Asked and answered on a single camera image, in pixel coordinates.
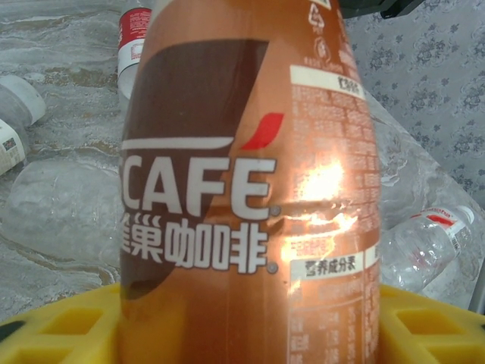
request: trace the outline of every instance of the barcode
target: barcode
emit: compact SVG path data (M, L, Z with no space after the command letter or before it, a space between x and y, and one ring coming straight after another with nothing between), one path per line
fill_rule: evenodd
M456 239L456 237L453 237L452 238L452 244L453 244L453 248L455 249L456 253L459 254L460 253L460 250L462 248L460 247L460 243L458 242L458 240Z
M332 10L332 5L330 3L330 0L310 0L310 1L316 4L319 4L324 8L327 8L328 10Z

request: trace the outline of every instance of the nutrition facts table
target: nutrition facts table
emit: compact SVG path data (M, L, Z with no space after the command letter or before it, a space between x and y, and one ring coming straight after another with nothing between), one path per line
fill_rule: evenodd
M291 262L289 364L363 363L357 353L371 354L377 346L371 323L378 323L378 260L373 246L350 256Z

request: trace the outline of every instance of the red logo mark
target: red logo mark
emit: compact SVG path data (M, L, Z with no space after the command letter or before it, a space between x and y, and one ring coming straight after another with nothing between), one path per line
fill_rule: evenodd
M449 220L447 218L442 218L441 216L437 216L437 215L428 215L427 218L429 218L431 221L437 222L438 224L446 225L446 226L453 226L453 224L455 223L452 220Z
M261 121L259 121L258 129L256 129L252 138L241 147L244 150L262 149L270 145L276 138L283 123L283 114L271 112L266 114Z

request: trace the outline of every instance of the nescafe coffee bottle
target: nescafe coffee bottle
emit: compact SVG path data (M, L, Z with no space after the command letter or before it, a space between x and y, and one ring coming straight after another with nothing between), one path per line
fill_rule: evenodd
M336 0L159 0L120 175L121 362L376 361L379 161Z

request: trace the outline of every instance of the white bottle cap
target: white bottle cap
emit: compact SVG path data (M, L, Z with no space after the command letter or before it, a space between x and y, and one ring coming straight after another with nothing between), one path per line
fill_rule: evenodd
M461 212L463 212L465 215L467 215L467 218L468 218L468 221L470 222L470 224L473 223L473 221L475 220L475 214L473 213L473 211L467 207L467 206L456 206L456 208L458 210L460 210Z
M0 85L12 91L25 104L32 116L30 125L45 115L46 106L44 100L37 90L23 78L12 74L0 77Z

